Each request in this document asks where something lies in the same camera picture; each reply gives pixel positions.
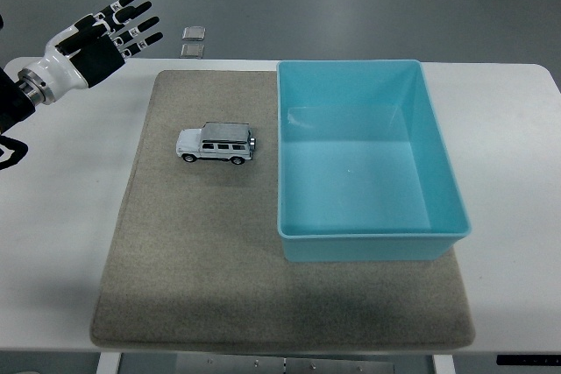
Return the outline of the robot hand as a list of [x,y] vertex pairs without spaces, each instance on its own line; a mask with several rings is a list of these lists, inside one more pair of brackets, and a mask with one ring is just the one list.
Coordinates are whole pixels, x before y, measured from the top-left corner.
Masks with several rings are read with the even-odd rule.
[[39,61],[47,102],[55,102],[72,89],[92,88],[107,79],[125,61],[163,38],[149,34],[157,17],[141,18],[152,6],[149,1],[117,0],[89,14],[55,35],[46,44]]

